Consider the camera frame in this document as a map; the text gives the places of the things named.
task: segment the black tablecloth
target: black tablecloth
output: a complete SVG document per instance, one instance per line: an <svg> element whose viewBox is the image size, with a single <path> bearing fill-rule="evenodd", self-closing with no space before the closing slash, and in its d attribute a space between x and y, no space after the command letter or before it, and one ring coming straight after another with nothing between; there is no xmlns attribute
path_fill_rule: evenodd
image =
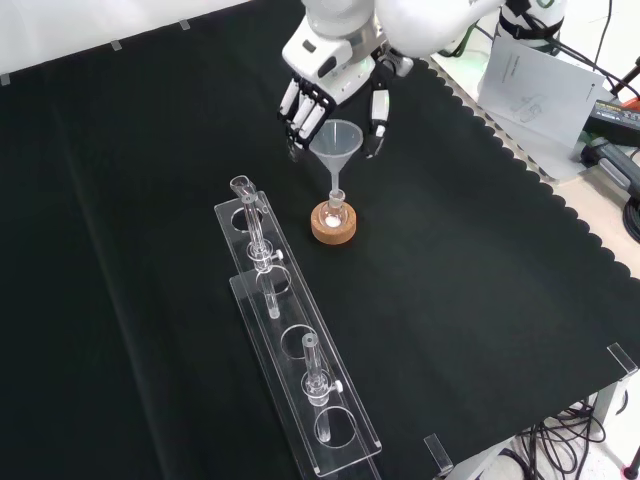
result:
<svg viewBox="0 0 640 480"><path fill-rule="evenodd" d="M383 153L341 177L356 237L313 239L328 175L287 158L275 118L302 14L256 1L0 89L2 478L297 477L228 286L214 206L238 174L274 207L384 478L431 478L431 433L457 463L612 383L614 342L640 358L639 282L424 64Z"/></svg>

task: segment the hole in rack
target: hole in rack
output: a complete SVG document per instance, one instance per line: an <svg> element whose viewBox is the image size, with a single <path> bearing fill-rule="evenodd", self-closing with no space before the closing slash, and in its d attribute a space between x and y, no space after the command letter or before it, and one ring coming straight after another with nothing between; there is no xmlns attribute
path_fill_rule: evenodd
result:
<svg viewBox="0 0 640 480"><path fill-rule="evenodd" d="M322 435L319 430L323 422L329 425L329 435ZM344 448L356 438L356 419L346 408L327 407L316 415L313 431L316 439L325 447ZM329 439L323 442L320 440L321 437L329 437Z"/></svg>
<svg viewBox="0 0 640 480"><path fill-rule="evenodd" d="M269 281L273 285L273 293L279 295L289 290L291 274L286 268L280 265L273 265L271 270L266 273L259 273L256 277L256 285L262 293L265 293L265 282Z"/></svg>
<svg viewBox="0 0 640 480"><path fill-rule="evenodd" d="M280 348L284 354L293 360L304 360L302 337L309 332L316 333L309 325L293 325L287 328L280 337Z"/></svg>
<svg viewBox="0 0 640 480"><path fill-rule="evenodd" d="M258 212L258 219L260 223L262 223L262 212L260 210ZM231 225L240 233L249 233L249 226L247 225L247 217L244 214L244 208L239 208L233 215L231 215Z"/></svg>

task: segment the glass tube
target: glass tube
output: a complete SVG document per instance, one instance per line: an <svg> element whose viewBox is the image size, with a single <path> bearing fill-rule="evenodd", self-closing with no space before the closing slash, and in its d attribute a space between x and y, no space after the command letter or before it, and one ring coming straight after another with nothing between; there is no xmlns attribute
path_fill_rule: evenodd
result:
<svg viewBox="0 0 640 480"><path fill-rule="evenodd" d="M260 216L258 215L258 193L255 185L246 176L240 175L231 180L231 190L242 200L244 214L247 219L247 228L251 236L251 244L249 247L250 257L259 272L260 289L264 293L264 299L267 302L269 316L272 319L280 317L280 308L278 307L278 299L276 298L273 280L269 276L271 272L272 262L271 255L273 247L270 243L265 242L262 235L262 225L260 225Z"/></svg>
<svg viewBox="0 0 640 480"><path fill-rule="evenodd" d="M329 401L329 380L322 373L322 354L318 335L307 333L302 337L302 347L304 349L304 361L307 365L306 389L309 394L309 402L316 407L318 414L317 436L318 440L327 443L331 440L331 429L329 426L329 416L321 408Z"/></svg>

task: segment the clear acrylic stand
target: clear acrylic stand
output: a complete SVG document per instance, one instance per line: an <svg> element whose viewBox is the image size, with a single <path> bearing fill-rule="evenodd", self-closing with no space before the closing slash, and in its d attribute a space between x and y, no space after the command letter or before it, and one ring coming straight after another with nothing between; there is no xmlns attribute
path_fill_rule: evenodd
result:
<svg viewBox="0 0 640 480"><path fill-rule="evenodd" d="M380 477L382 445L267 197L247 177L216 206L239 275L231 288L304 478Z"/></svg>

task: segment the robotic arm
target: robotic arm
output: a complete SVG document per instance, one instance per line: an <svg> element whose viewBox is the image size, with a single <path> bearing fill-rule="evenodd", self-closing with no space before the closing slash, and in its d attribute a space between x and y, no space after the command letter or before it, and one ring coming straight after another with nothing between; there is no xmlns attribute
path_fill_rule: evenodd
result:
<svg viewBox="0 0 640 480"><path fill-rule="evenodd" d="M531 47L559 31L566 0L302 0L306 16L282 56L293 78L279 118L292 148L306 149L331 113L373 86L365 154L378 153L388 128L389 83L445 47L470 25L503 6L500 35ZM532 32L523 17L552 27Z"/></svg>

